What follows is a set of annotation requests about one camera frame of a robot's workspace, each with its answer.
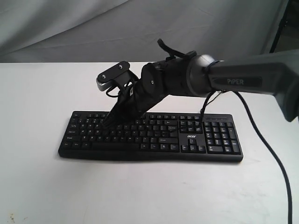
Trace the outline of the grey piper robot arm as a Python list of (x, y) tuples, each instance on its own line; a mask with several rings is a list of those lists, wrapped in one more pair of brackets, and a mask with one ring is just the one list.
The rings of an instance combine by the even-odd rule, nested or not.
[(112, 127), (140, 118), (165, 97), (206, 98), (214, 91), (268, 94), (284, 118), (299, 115), (299, 53), (296, 50), (218, 61), (191, 54), (142, 67), (140, 77), (122, 61), (100, 73), (99, 90), (118, 88), (116, 104), (103, 121)]

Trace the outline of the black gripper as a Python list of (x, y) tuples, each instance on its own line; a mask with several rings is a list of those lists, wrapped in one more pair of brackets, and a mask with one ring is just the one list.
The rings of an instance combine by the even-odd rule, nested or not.
[(138, 80), (118, 96), (102, 125), (111, 128), (134, 121), (170, 94), (160, 80)]

